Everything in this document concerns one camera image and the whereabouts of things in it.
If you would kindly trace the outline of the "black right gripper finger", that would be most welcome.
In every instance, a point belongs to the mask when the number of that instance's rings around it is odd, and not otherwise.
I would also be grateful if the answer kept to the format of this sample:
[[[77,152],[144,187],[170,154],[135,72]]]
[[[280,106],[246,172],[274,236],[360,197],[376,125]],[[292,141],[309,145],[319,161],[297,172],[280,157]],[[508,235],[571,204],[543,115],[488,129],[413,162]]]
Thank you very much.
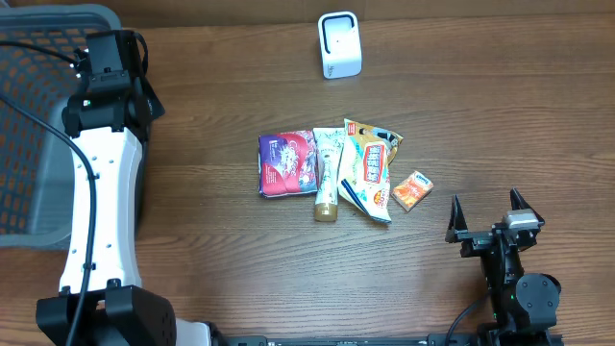
[[[452,198],[451,216],[449,226],[445,235],[445,240],[448,243],[459,242],[459,236],[468,233],[468,227],[463,214],[458,196],[455,194]]]
[[[535,211],[535,209],[523,198],[516,187],[513,187],[510,192],[510,203],[513,210],[531,210],[539,224],[544,224],[544,218]]]

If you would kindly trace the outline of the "small orange juice carton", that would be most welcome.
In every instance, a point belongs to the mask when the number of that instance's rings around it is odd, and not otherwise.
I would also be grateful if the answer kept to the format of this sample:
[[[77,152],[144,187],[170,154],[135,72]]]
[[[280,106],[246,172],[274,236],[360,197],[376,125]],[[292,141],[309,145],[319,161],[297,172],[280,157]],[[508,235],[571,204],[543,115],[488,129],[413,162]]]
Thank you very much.
[[[396,185],[391,195],[405,211],[412,210],[433,189],[433,182],[419,171],[414,171]]]

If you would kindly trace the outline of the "grey plastic basket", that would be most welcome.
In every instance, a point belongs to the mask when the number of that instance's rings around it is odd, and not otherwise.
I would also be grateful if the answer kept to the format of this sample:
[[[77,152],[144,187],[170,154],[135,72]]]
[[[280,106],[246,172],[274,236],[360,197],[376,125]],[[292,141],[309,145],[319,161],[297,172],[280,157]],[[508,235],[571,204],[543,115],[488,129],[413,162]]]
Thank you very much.
[[[61,130],[62,109],[79,88],[70,66],[91,33],[119,30],[94,4],[1,11],[1,245],[65,250],[72,229],[71,149],[31,121]]]

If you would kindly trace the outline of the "yellow snack bag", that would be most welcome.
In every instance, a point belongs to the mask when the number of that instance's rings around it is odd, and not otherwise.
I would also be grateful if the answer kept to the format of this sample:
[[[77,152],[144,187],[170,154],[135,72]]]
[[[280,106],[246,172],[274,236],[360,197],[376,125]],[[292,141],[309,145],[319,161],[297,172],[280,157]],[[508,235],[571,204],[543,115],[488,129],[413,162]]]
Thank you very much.
[[[344,130],[337,177],[339,195],[374,221],[390,224],[389,165],[404,138],[393,131],[348,118]]]

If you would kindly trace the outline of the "white tube gold cap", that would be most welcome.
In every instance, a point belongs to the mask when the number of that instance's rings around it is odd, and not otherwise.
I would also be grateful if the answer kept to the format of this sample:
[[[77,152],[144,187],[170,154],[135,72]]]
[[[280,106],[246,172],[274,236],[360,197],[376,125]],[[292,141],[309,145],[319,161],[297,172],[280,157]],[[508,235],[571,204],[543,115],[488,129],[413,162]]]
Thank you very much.
[[[338,208],[337,174],[345,133],[343,128],[314,128],[313,133],[319,172],[314,218],[320,222],[334,222]]]

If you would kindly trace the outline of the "red purple pouch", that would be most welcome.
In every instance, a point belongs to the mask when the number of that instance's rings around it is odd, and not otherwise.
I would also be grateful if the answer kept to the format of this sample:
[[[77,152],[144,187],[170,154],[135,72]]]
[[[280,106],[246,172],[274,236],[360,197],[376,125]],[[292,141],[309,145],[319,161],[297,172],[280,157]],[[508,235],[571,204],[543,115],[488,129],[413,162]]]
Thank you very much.
[[[317,191],[316,142],[312,130],[258,137],[259,193],[265,198]]]

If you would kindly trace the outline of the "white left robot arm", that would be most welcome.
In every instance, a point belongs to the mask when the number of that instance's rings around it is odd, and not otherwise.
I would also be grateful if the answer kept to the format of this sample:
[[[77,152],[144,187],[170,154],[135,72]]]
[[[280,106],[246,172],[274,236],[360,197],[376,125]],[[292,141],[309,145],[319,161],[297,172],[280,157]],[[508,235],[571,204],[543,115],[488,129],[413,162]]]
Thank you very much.
[[[37,325],[56,345],[210,345],[211,327],[177,317],[138,271],[142,161],[164,114],[146,78],[146,43],[133,31],[100,32],[77,55],[82,84],[61,113],[74,169],[69,252],[58,296],[37,301]]]

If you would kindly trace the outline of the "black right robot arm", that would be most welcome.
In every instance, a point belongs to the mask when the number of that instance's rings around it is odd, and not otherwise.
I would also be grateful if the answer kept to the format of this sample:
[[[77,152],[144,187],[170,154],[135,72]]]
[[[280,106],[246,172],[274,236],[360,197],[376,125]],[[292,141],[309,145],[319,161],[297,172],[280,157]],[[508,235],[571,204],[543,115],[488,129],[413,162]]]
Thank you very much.
[[[480,259],[487,292],[460,313],[444,336],[445,345],[556,346],[563,337],[552,334],[561,284],[553,276],[527,273],[520,253],[537,243],[544,218],[516,188],[509,192],[511,210],[487,231],[469,230],[459,199],[452,198],[445,240],[461,245],[463,258]],[[459,323],[482,303],[490,302],[494,321],[477,327],[473,334],[457,334]]]

